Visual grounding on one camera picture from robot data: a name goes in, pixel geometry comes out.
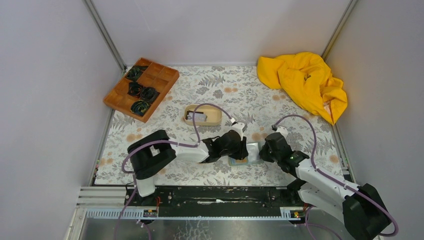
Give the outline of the green card holder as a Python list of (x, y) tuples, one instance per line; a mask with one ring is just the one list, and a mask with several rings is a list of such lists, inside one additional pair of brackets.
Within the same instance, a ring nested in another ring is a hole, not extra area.
[(251, 142), (246, 145), (248, 156), (245, 157), (245, 159), (248, 160), (248, 163), (241, 164), (241, 165), (234, 165), (233, 160), (234, 158), (229, 157), (228, 158), (228, 164), (232, 167), (234, 166), (248, 166), (248, 165), (257, 165), (257, 164), (263, 164), (264, 161), (260, 158), (259, 153), (261, 150), (261, 143), (260, 142)]

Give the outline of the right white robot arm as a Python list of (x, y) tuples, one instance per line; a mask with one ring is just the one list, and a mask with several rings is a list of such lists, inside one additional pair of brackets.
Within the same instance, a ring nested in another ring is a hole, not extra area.
[(265, 138), (259, 156), (274, 162), (295, 180), (287, 188), (287, 201), (293, 206), (306, 203), (339, 220), (356, 240), (372, 240), (393, 221), (375, 187), (358, 185), (314, 166), (305, 153), (292, 150), (286, 141), (288, 131), (279, 126)]

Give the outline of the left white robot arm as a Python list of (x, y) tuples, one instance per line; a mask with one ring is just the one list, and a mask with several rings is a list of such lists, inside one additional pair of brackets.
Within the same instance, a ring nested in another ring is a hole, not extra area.
[(172, 141), (161, 129), (130, 145), (127, 151), (135, 175), (136, 199), (144, 206), (154, 202), (155, 175), (172, 161), (210, 164), (227, 156), (245, 159), (249, 155), (244, 136), (246, 125), (231, 121), (231, 129), (222, 136), (202, 139), (196, 144)]

